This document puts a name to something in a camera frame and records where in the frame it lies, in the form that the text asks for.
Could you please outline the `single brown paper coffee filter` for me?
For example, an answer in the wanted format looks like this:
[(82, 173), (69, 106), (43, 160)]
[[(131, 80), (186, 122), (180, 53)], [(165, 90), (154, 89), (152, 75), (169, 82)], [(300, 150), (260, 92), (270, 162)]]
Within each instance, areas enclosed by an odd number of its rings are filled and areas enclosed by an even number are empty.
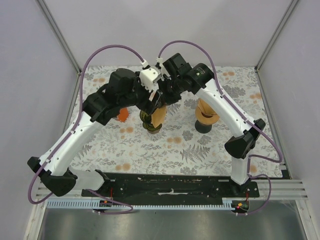
[(203, 99), (199, 98), (197, 107), (200, 109), (201, 113), (206, 116), (216, 115), (216, 112), (206, 103)]

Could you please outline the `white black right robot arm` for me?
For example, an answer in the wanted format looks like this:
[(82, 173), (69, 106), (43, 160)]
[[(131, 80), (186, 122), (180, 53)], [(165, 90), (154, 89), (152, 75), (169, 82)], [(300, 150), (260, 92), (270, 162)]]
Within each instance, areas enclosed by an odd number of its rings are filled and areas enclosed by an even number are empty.
[(156, 66), (161, 70), (162, 79), (168, 80), (170, 93), (193, 93), (211, 107), (231, 131), (231, 138), (225, 143), (225, 150), (231, 156), (232, 182), (229, 191), (235, 197), (247, 191), (249, 179), (249, 153), (256, 146), (266, 123), (253, 119), (221, 89), (213, 68), (204, 63), (191, 66), (181, 54), (176, 53), (167, 60), (156, 59)]

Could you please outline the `dark green glass jar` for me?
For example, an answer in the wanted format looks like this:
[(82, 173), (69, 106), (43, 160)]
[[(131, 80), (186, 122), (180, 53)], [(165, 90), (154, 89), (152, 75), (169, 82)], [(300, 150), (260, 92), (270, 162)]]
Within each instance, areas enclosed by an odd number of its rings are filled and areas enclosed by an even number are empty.
[(139, 117), (142, 121), (142, 127), (147, 130), (149, 128), (155, 128), (152, 124), (151, 124), (151, 115), (150, 114), (147, 114), (146, 112), (144, 111), (140, 111), (139, 113)]

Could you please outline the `round bamboo dripper holder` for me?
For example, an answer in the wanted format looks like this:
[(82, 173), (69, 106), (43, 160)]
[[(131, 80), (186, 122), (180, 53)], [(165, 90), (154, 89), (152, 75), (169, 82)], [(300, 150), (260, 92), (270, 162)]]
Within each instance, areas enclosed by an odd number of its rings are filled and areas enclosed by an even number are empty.
[(204, 109), (197, 106), (195, 109), (195, 117), (204, 125), (213, 125), (220, 119), (220, 116), (210, 106), (206, 106)]

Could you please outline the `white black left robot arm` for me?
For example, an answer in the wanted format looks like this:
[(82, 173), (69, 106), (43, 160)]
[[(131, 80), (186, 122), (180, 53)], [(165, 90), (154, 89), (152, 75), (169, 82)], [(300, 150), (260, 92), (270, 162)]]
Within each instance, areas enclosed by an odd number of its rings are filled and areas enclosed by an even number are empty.
[(84, 189), (106, 196), (110, 184), (102, 171), (75, 170), (70, 163), (88, 140), (117, 117), (121, 109), (136, 106), (142, 110), (154, 110), (155, 105), (149, 98), (152, 87), (160, 78), (161, 72), (156, 67), (137, 72), (118, 68), (110, 74), (108, 83), (86, 98), (80, 116), (58, 142), (41, 157), (31, 157), (28, 166), (57, 197), (71, 190)]

